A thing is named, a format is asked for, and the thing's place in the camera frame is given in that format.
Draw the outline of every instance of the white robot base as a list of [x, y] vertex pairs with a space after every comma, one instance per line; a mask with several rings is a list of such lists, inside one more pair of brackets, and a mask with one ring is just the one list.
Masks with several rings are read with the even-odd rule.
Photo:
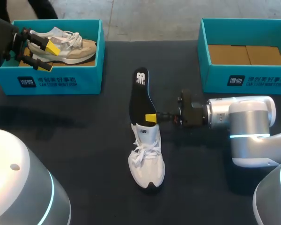
[[28, 147], [0, 130], [0, 225], [69, 225], [71, 204]]

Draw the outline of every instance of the gray floor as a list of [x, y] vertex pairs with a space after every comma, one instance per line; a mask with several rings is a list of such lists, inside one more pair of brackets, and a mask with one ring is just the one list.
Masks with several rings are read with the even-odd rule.
[[[60, 18], [100, 18], [106, 40], [195, 40], [202, 17], [281, 18], [281, 0], [51, 0]], [[36, 18], [8, 0], [12, 20]]]

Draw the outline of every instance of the black insole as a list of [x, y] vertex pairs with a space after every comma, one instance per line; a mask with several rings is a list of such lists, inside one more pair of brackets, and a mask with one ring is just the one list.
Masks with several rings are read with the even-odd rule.
[[129, 104], [131, 122], [146, 127], [155, 126], [154, 122], [146, 121], [146, 114], [155, 114], [156, 109], [149, 95], [149, 71], [141, 67], [133, 73], [132, 91]]

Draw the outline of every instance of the black table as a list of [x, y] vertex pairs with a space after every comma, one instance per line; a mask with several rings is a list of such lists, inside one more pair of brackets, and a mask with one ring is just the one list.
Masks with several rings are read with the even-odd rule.
[[[182, 88], [203, 95], [195, 41], [107, 42], [100, 95], [7, 97], [0, 88], [0, 129], [19, 137], [64, 187], [72, 225], [255, 225], [252, 195], [272, 168], [233, 165], [226, 130], [161, 125], [166, 165], [159, 193], [143, 193], [128, 167], [134, 149], [128, 116], [131, 75], [150, 71], [159, 111], [173, 111]], [[281, 132], [281, 96], [273, 96]]]

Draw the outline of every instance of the white shoelace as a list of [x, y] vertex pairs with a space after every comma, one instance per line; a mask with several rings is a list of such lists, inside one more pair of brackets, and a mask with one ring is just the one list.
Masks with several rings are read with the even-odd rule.
[[66, 42], [69, 42], [70, 45], [67, 49], [71, 48], [72, 46], [74, 48], [82, 48], [82, 37], [79, 35], [78, 32], [70, 32], [70, 31], [65, 31], [65, 33], [68, 34], [68, 37], [66, 38], [65, 41], [62, 41], [62, 43], [66, 43]]
[[158, 141], [159, 139], [157, 139], [153, 144], [149, 145], [143, 143], [140, 144], [138, 139], [135, 140], [134, 144], [137, 147], [132, 151], [137, 156], [137, 158], [133, 160], [135, 166], [139, 166], [144, 159], [155, 159], [161, 154], [160, 145], [156, 147]]

